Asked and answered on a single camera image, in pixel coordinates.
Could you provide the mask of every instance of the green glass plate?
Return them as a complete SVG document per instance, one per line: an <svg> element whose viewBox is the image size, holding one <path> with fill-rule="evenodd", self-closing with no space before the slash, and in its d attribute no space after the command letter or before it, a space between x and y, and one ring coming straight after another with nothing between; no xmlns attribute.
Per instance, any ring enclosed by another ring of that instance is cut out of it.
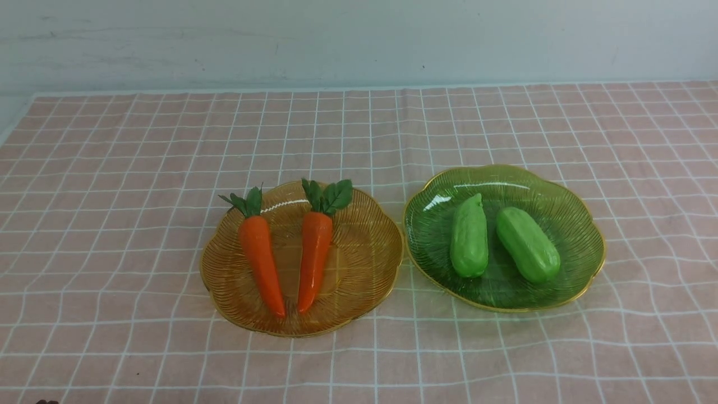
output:
<svg viewBox="0 0 718 404"><path fill-rule="evenodd" d="M481 193L488 222L489 266L462 278L449 258L454 211ZM551 281L534 285L519 274L496 235L496 214L506 206L528 212L561 255ZM404 211L409 256L440 288L479 308L500 312L554 308L578 299L606 258L606 243L585 203L570 190L512 165L459 167L432 178Z"/></svg>

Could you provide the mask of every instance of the plate rim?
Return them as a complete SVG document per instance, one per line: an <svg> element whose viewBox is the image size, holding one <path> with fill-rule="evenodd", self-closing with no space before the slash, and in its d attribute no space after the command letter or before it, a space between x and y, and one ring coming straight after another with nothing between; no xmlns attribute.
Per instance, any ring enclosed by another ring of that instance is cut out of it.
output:
<svg viewBox="0 0 718 404"><path fill-rule="evenodd" d="M531 171L529 171L523 167L519 167L516 165L510 165L510 164L487 164L487 165L451 167L451 168L447 168L446 170L442 170L442 171L438 172L436 175L431 177L419 191L415 192L415 194L412 195L411 198L409 198L409 200L406 202L406 205L404 205L404 212L402 213L402 216L401 216L401 224L404 226L404 233L406 233L406 214L409 211L409 206L411 205L411 202L417 196L419 196L421 193L426 191L438 177L440 177L441 175L444 175L446 173L449 173L451 171L484 170L489 167L506 167L510 170L516 170L519 172L523 172L525 174L528 173L529 175L539 179L540 181L543 181L545 183L550 183L552 185L556 185L560 188L563 188L566 192L570 193L571 195L576 197L579 201L581 201L581 204L584 206L584 209L586 209L586 212L591 217L591 225L594 228L596 228L596 230L598 231L598 235L601 237L601 245L603 246L603 255L601 256L601 261L598 264L597 269L591 274L591 278L588 279L588 282L586 283L584 288L581 289L576 295L574 295L562 302L552 304L550 306L543 306L543 307L539 307L539 308L499 308L499 307L487 306L487 305L484 305L481 303L477 303L473 300L469 300L463 296L456 294L454 291L450 290L449 288L447 288L447 287L443 286L442 284L440 284L439 282L437 282L434 278L429 276L429 274L427 274L426 271L424 271L424 268L422 268L418 262L416 262L416 260L414 259L414 255L411 253L411 248L409 246L409 238L404 237L404 239L406 241L406 251L408 252L409 260L411 260L411 263L414 264L414 266L419 270L419 272L422 273L422 275L424 277L429 279L432 283L434 283L439 289L443 290L444 292L449 293L450 295L454 296L455 298L459 299L460 301L462 301L470 306L474 306L476 308L480 308L480 309L486 310L486 311L492 311L495 313L532 313L532 312L537 312L537 311L551 310L552 308L558 308L561 306L565 306L565 305L572 303L572 302L578 300L579 298L581 298L581 296L583 296L589 290L589 288L593 284L593 281L596 279L596 277L601 272L601 270L603 270L603 266L606 263L606 254L607 254L607 249L608 249L608 246L606 245L606 237L604 236L603 232L601 231L601 228L598 227L598 225L596 225L596 219L593 216L593 214L591 213L591 209L588 207L588 205L586 204L586 201L584 201L583 198L578 196L574 191L568 189L567 187L565 187L559 183L555 183L554 181L549 181L544 178L541 178L537 174L532 173Z"/></svg>
<svg viewBox="0 0 718 404"><path fill-rule="evenodd" d="M278 185L278 186L276 186L276 187L274 187L274 188L268 190L268 191L266 192L266 194L272 193L272 192L274 192L275 190L279 190L279 189L281 189L281 188L288 188L288 187L290 187L290 186L292 186L292 185L301 184L301 183L302 183L302 182L301 182L300 180L295 180L295 181L289 181L289 182L287 182L287 183L282 183L282 184L280 184L280 185ZM322 183L322 182L319 182L319 181L318 181L318 183L319 183L320 185L326 185L326 183ZM319 336L319 335L328 334L328 333L330 333L330 332L336 331L336 330L342 328L343 326L348 325L348 324L351 323L352 321L357 320L358 318L361 318L361 317L363 317L363 316L366 316L369 312L371 312L372 310L374 310L374 309L376 309L377 307L379 307L379 305L382 304L382 303L389 297L389 295L391 294L391 292L393 292L394 288L396 287L396 282L397 282L398 277L399 277L399 271L401 270L401 265L404 263L404 256L406 255L406 251L407 251L408 244L406 243L406 237L405 237L405 234L404 234L404 229L402 229L402 227L399 226L399 225L391 218L391 216L389 216L389 215L386 213L386 211L384 210L384 207L381 205L381 203L379 203L371 194L365 192L364 190L361 190L361 189L359 189L359 188L352 188L352 191L356 191L356 192L359 192L359 193L364 194L365 196L367 196L367 197L369 198L370 201L372 201L377 207L379 207L379 212L381 213L381 215L385 216L385 217L393 224L393 226L396 228L396 231L398 232L398 235L399 235L399 247L400 247L400 253L401 253L401 254L400 254L398 263L396 264L396 269L394 270L393 280L391 281L391 285L389 286L389 288L387 288L386 292L377 300L377 302L376 302L376 304L375 304L374 306L370 307L367 311L365 311L364 313L362 313L362 314L359 315L359 316L349 318L348 320L346 320L346 321L344 321L344 322L342 322L342 323L339 323L339 324L335 324L334 326L329 327L329 328L327 328L327 329L323 329L323 330L316 331L316 332L309 333L309 334L297 334L297 335L283 334L283 333L277 333L277 332L273 332L273 331L267 331L267 330L263 330L263 329L258 329L258 328L254 328L254 327L251 327L251 326L247 326L247 325L245 325L245 324L240 324L240 323L238 323L237 321L234 321L233 319L229 318L229 317L224 313L224 311L219 308L219 306L218 306L218 304L217 304L217 301L216 301L216 298L215 298L215 296L214 296L214 293L213 293L212 290L207 286L207 280L205 279L206 275L205 275L205 271L204 271L204 268L203 268L203 267L204 267L204 261L205 261L205 255L207 254L207 250L208 250L207 247L209 246L209 244L210 244L210 243L217 237L217 235L219 234L219 226L220 226L220 224L222 223L222 221L225 220L225 218L226 218L227 215L229 214L229 211L232 210L231 208L229 208L229 209L222 215L222 218L221 218L221 219L219 220L219 222L217 223L217 226L216 226L216 228L215 228L214 234L209 238L209 240L207 240L207 242L205 243L205 246L202 248L202 255L201 255L201 257L200 257L200 261L198 262L198 265L199 265L199 267L200 267L200 278L202 278L202 283L204 284L205 288L206 288L207 291L208 291L208 294L209 294L209 296L210 296L210 299L212 300L212 305L215 307L215 310L216 310L220 315L222 315L222 317L223 317L225 320L229 321L230 323L232 323L232 324L234 324L235 326L240 327L240 328L242 328L242 329L249 330L249 331L253 331L253 332L259 332L259 333L267 334L267 335L271 335L271 336L277 336L277 337L281 337L281 338L294 339L294 338L309 338L309 337L312 337L312 336Z"/></svg>

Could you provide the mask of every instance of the gold rim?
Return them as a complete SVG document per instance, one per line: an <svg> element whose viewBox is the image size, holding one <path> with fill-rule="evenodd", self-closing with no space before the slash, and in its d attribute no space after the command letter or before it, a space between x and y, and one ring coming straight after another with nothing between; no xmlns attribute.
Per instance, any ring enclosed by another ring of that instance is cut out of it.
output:
<svg viewBox="0 0 718 404"><path fill-rule="evenodd" d="M272 192L272 191L279 191L279 190L281 190L282 188L289 188L289 187L292 187L292 186L297 185L297 184L300 184L300 183L301 183L301 181L292 181L292 182L289 182L289 183L284 183L284 184L281 184L281 185L276 186L275 188L272 188L272 189L270 190L270 192ZM342 328L343 326L346 326L347 324L351 323L352 321L356 320L357 318L361 318L362 316L365 316L365 315L366 315L367 313L369 313L370 311L372 311L372 310L376 309L377 307L379 307L379 305L382 304L382 302L387 299L387 297L391 294L391 292L393 291L393 289L394 289L395 286L396 286L396 282L397 282L397 280L398 280L398 275L399 275L399 270L401 269L401 264L404 263L404 255L406 254L406 237L405 237L405 234L404 234L404 230L399 226L399 224L397 224L397 223L386 213L386 211L384 210L384 208L382 207L382 205L381 205L374 197L372 197L372 195L370 195L369 193L366 193L365 191L363 191L363 190L361 190L361 189L358 189L358 188L354 188L354 191L355 191L355 192L362 193L364 196L366 196L370 201L372 201L372 202L379 208L380 213L381 213L383 216L385 216L385 217L393 224L393 227L396 229L396 232L398 233L398 237L399 237L399 252L401 253L401 256L399 257L399 260L398 260L398 264L397 264L397 266L396 266L396 269L394 269L394 276L393 276L393 279L392 279L392 281L391 281L391 285L386 289L386 291L385 291L382 295L380 295L380 298L376 301L376 303L375 303L374 305L368 306L367 309L366 309L365 311L363 311L362 314L360 314L359 316L355 316L355 317L349 318L347 321L344 321L343 323L335 324L334 326L328 327L328 328L326 328L326 329L323 329L323 330L320 330L320 331L316 331L316 332L313 332L313 333L307 333L307 334L283 334L283 333L278 333L278 332L273 332L273 331L267 331L267 330L264 330L264 329L259 329L259 328L256 328L256 327L252 327L252 326L248 326L248 325L246 325L246 324L240 323L239 321L237 321L237 320L235 320L235 319L229 317L229 316L224 312L224 310L222 310L222 309L220 308L220 306L218 305L218 302L216 301L215 294L214 294L214 293L212 292L212 290L208 287L208 282L207 282L207 279L206 279L206 274L205 274L205 269L204 269L205 255L207 254L207 250L208 250L207 247L208 247L208 245L217 237L217 235L218 235L218 233L219 233L219 225L218 225L217 229L215 230L215 233L212 235L212 237L210 237L210 239L205 243L205 246L202 248L202 256L201 256L201 258L200 258L200 263L199 263L199 266L200 266L200 277L202 278L202 283L205 285L205 288L207 288L207 290L208 290L208 292L209 292L210 299L212 300L212 304L215 306L215 310L216 310L219 314L221 314L222 317L224 317L227 321L229 321L230 323L232 323L232 324L234 324L235 326L240 327L240 328L242 328L242 329L246 329L246 330L254 331L254 332L259 332L259 333L262 333L262 334L272 335L272 336L278 336L278 337L282 337L282 338L308 338L308 337L311 337L311 336L319 336L319 335L323 335L323 334L330 333L330 332L332 332L332 331L336 331L336 330ZM220 223L222 223L222 221L225 219L225 217L226 217L228 214L229 214L229 211L223 215L222 219L220 220Z"/></svg>
<svg viewBox="0 0 718 404"><path fill-rule="evenodd" d="M565 306L566 304L569 304L569 303L571 303L571 302L576 301L578 298L580 298L581 296L583 296L584 293L586 293L586 291L591 287L591 284L593 284L593 281L594 281L594 279L596 278L596 276L598 276L598 274L599 274L599 273L601 272L601 270L603 269L603 265L604 265L605 262L606 262L606 251L607 251L606 238L604 237L603 233L601 232L601 228L599 228L599 227L596 225L595 219L594 219L594 217L593 217L593 214L591 213L591 209L589 209L588 205L587 205L586 202L583 200L583 198L581 198L580 196L576 195L576 193L574 193L574 191L572 191L572 190L570 190L570 189L564 187L563 185L561 185L561 184L559 184L559 183L555 183L555 182L553 182L553 181L544 180L543 178L539 177L538 175L532 173L531 171L529 171L529 170L527 170L527 169L525 169L525 168L517 167L517 166L515 166L515 165L509 165L509 164L491 164L491 165L482 165L482 166L477 166L477 167L454 167L454 168L449 168L449 169L443 170L443 171L441 171L440 173L437 173L437 174L434 175L430 180L428 180L428 181L426 182L426 184L424 184L424 187L423 187L421 190L419 190L418 192L416 192L416 193L406 202L406 205L404 205L404 212L403 212L402 215L401 215L401 223L402 223L402 225L404 226L404 231L406 231L406 212L408 211L409 206L411 205L411 202L412 202L412 201L414 200L414 198L417 197L420 193L426 191L427 188L428 188L428 187L434 182L434 180L436 180L439 176L441 176L441 175L443 175L443 174L445 174L445 173L451 172L451 171L459 171L459 170L466 170L466 169L481 169L481 168L486 168L486 167L511 167L511 168L514 169L514 170L523 171L523 172L525 172L525 173L528 173L529 175L532 175L532 176L538 178L538 179L541 180L541 181L544 181L545 183L550 183L550 184L552 184L552 185L556 185L556 186L558 186L558 187L560 187L560 188L563 188L564 190L566 190L566 192L570 193L571 195L573 195L574 197L576 197L579 201L581 201L581 204L582 204L582 205L584 206L584 208L586 209L586 212L588 212L589 216L591 216L591 223L593 224L593 226L594 226L594 227L596 228L596 230L598 231L599 236L601 236L601 245L603 246L603 255L601 256L601 261L600 261L600 263L599 263L599 265L598 265L598 269L596 269L596 271L591 275L591 278L590 278L590 279L588 280L588 282L586 283L586 286L585 286L583 289L581 289L576 295L574 295L573 297L571 297L570 299L567 299L567 300L565 300L565 301L563 301L563 302L560 302L560 303L557 303L557 304L553 304L553 305L550 305L550 306L544 306L544 307L540 307L540 308L499 308L499 307L492 307L492 306L483 305L483 304L481 304L481 303L476 303L475 301L468 300L468 299L466 299L466 298L464 298L464 297L462 297L462 296L459 296L458 294L454 293L453 291L447 289L446 287L444 287L444 286L441 285L440 283L438 283L436 280L434 280L434 278L430 277L430 276L424 271L423 268L421 268L421 265L419 265L419 264L416 262L416 260L414 259L413 254L411 253L411 248L409 248L408 239L407 239L406 237L404 237L404 240L405 240L406 243L407 243L406 248L407 248L407 251L409 252L409 259L411 260L411 263L414 264L414 266L419 270L419 272L421 272L421 273L424 275L424 277L428 278L432 283L434 283L436 286L438 286L439 289L442 289L444 292L449 293L450 295L454 296L455 298L457 298L457 299L463 301L464 303L466 303L466 304L468 304L468 305L470 305L470 306L474 306L474 307L476 307L476 308L481 308L481 309L486 310L486 311L492 311L492 312L496 312L496 313L531 313L531 312L534 312L534 311L544 311L544 310L549 310L549 309L552 309L552 308L557 308L557 307Z"/></svg>

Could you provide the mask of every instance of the toy vegetable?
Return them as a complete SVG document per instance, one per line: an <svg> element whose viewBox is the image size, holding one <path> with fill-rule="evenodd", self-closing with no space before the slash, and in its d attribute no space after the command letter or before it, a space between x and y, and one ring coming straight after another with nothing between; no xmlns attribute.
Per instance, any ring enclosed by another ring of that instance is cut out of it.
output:
<svg viewBox="0 0 718 404"><path fill-rule="evenodd" d="M232 207L244 215L245 219L239 226L239 244L252 268L259 295L275 316L285 317L284 299L281 296L276 263L272 255L271 232L267 220L260 215L262 191L257 187L252 188L247 193L247 199L233 193L229 194L229 198L222 195L219 197L231 203Z"/></svg>
<svg viewBox="0 0 718 404"><path fill-rule="evenodd" d="M302 178L302 187L312 210L302 222L302 263L299 268L297 310L306 313L317 298L334 231L332 216L352 201L351 180L327 185L322 192L316 181Z"/></svg>
<svg viewBox="0 0 718 404"><path fill-rule="evenodd" d="M501 209L496 217L496 233L529 282L544 283L559 273L559 252L525 211L514 207Z"/></svg>
<svg viewBox="0 0 718 404"><path fill-rule="evenodd" d="M478 193L464 201L454 214L451 262L460 277L481 276L489 265L486 214Z"/></svg>

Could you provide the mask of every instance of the plate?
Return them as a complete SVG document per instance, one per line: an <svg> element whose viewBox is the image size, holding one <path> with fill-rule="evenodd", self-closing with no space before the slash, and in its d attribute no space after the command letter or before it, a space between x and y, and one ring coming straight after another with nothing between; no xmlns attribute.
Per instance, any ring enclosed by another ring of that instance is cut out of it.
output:
<svg viewBox="0 0 718 404"><path fill-rule="evenodd" d="M237 326L275 336L303 337L335 330L372 311L391 292L404 256L399 227L367 193L353 190L352 203L334 217L334 235L319 297L297 313L302 218L310 209L300 181L264 193L286 318L262 302L237 232L244 220L231 209L202 253L200 273L217 310Z"/></svg>
<svg viewBox="0 0 718 404"><path fill-rule="evenodd" d="M453 270L449 245L454 211L481 193L488 222L489 266L481 277L462 278ZM536 220L561 255L551 281L534 285L496 235L496 215L506 206ZM409 256L432 282L466 303L499 312L554 308L578 299L606 258L606 243L588 207L573 192L512 165L459 167L432 178L404 210Z"/></svg>

